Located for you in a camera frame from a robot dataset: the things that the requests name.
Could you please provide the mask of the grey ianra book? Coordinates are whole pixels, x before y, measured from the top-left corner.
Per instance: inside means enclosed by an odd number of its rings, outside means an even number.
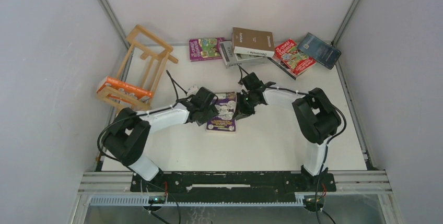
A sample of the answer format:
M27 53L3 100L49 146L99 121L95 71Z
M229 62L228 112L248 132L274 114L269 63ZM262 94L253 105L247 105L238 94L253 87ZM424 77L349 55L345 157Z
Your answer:
M234 53L231 41L221 41L218 43L220 54L223 58L226 68L235 66L253 66L259 64L265 64L268 59L263 56L236 54Z

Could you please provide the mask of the orange Treehouse book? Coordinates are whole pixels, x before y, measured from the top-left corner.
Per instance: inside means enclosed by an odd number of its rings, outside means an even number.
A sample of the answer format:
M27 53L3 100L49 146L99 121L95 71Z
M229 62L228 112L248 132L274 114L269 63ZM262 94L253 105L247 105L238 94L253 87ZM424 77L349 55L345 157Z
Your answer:
M132 98L136 98L137 100L139 100L141 102L148 101L153 95L153 93L151 91L131 85L129 83L123 82L121 80L118 80L118 79L110 77L110 76L105 77L99 83L96 93L99 93L105 86L109 86L111 88L114 88L120 92L125 93L126 95L128 95Z

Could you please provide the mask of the wooden book rack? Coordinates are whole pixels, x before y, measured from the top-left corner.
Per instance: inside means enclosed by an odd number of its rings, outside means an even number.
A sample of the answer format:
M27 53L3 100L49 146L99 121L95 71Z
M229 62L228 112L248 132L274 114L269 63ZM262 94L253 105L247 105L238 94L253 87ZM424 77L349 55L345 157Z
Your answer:
M130 47L117 74L111 77L151 91L152 97L146 102L141 102L123 92L105 86L99 93L96 93L96 98L116 108L118 112L126 107L133 110L148 110L166 64L168 62L177 64L179 61L172 55L173 47L170 44L141 25L136 25L126 36L126 40ZM134 81L124 81L124 71L135 67L136 64L141 66L141 76Z

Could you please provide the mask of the brown white Decorate book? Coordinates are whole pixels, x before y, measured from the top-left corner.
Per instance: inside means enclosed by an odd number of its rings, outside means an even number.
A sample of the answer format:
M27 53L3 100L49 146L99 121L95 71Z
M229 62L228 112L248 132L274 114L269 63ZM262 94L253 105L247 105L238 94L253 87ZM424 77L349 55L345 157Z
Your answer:
M273 57L273 33L239 27L232 28L232 50L236 54Z

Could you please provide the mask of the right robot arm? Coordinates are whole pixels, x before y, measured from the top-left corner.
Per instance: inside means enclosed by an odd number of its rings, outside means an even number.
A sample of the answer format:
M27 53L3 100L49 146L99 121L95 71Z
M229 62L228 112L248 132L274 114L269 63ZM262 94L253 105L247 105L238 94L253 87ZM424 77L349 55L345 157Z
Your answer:
M234 120L240 120L255 114L257 105L276 105L292 109L299 128L308 141L307 153L301 167L304 175L302 185L310 191L322 185L321 174L327 169L328 145L340 132L339 126L346 127L344 114L333 105L324 91L314 88L308 92L299 92L278 87L275 82L264 83L255 73L241 77L242 89L237 93L237 105Z

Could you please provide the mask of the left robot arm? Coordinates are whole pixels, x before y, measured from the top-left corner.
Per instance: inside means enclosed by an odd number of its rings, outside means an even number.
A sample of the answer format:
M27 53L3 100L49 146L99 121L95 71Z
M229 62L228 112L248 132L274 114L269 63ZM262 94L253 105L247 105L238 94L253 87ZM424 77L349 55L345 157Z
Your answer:
M161 169L146 154L144 148L149 134L175 125L196 123L201 126L218 115L217 95L201 87L175 104L157 110L134 111L124 108L98 137L98 149L110 159L136 173L151 191L163 185Z

